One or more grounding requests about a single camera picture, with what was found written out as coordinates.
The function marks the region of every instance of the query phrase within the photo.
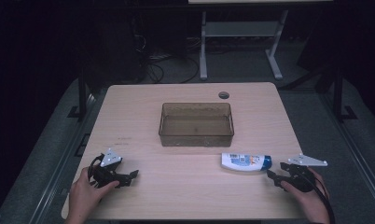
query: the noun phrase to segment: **wooden table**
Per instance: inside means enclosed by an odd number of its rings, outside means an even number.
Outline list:
[[[226,91],[229,99],[218,94]],[[229,103],[231,147],[162,147],[163,103]],[[271,83],[112,86],[76,171],[109,148],[122,158],[117,173],[139,170],[130,187],[115,189],[91,218],[139,220],[279,219],[303,217],[292,196],[265,172],[220,166],[222,152],[267,154],[279,163],[301,153],[280,96]],[[62,216],[68,214],[68,199]]]

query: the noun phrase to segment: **blue bottle cap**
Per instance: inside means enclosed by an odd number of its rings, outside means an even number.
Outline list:
[[[261,171],[268,170],[271,168],[271,166],[272,166],[271,156],[264,156],[263,166],[260,170]]]

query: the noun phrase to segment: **table leg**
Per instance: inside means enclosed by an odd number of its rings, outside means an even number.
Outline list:
[[[274,74],[275,79],[278,79],[278,80],[283,79],[283,75],[281,74],[280,68],[278,67],[277,62],[275,61],[274,55],[275,55],[275,51],[277,50],[278,43],[281,38],[281,34],[283,33],[283,30],[284,30],[287,12],[288,10],[283,11],[280,21],[278,22],[277,29],[275,31],[274,42],[270,49],[266,49],[266,56],[267,56],[267,59],[269,60],[272,73]]]
[[[202,13],[201,22],[201,51],[200,51],[200,78],[201,80],[206,80],[207,76],[207,61],[205,59],[205,17],[206,12]]]

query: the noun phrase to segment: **metal frame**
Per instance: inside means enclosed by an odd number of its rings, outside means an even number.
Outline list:
[[[266,56],[275,79],[283,79],[274,55],[284,30],[287,13],[288,10],[284,10],[278,21],[207,22],[206,11],[203,11],[201,20],[200,79],[206,80],[208,78],[205,58],[205,38],[207,36],[273,36],[274,42],[270,49],[266,49]]]

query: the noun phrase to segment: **finger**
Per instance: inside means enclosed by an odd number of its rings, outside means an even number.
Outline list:
[[[324,183],[324,179],[322,178],[321,175],[319,175],[318,173],[316,173],[316,171],[314,171],[313,168],[311,168],[311,167],[307,167],[307,168],[309,169],[309,171],[312,172],[312,174],[313,174],[313,176],[314,176],[315,178],[317,178],[319,181],[321,181],[322,183]]]
[[[293,187],[293,185],[289,184],[286,181],[281,181],[281,186],[286,189],[289,193],[293,194],[297,199],[299,199],[302,195],[303,192],[301,192],[299,189]]]
[[[116,181],[112,181],[109,184],[107,184],[107,185],[101,187],[100,189],[98,189],[100,197],[103,198],[109,191],[111,191],[112,189],[117,187],[118,184],[119,184],[119,182],[116,180]]]
[[[308,169],[313,173],[313,176],[316,178],[315,185],[317,188],[319,188],[322,193],[324,193],[327,198],[329,198],[329,191],[327,191],[327,188],[325,187],[324,178],[316,173],[313,168],[308,167]]]
[[[89,176],[89,172],[88,172],[88,170],[89,170],[89,167],[84,167],[83,169],[82,169],[82,171],[80,172],[80,177],[84,177],[84,178],[88,178],[88,176]]]

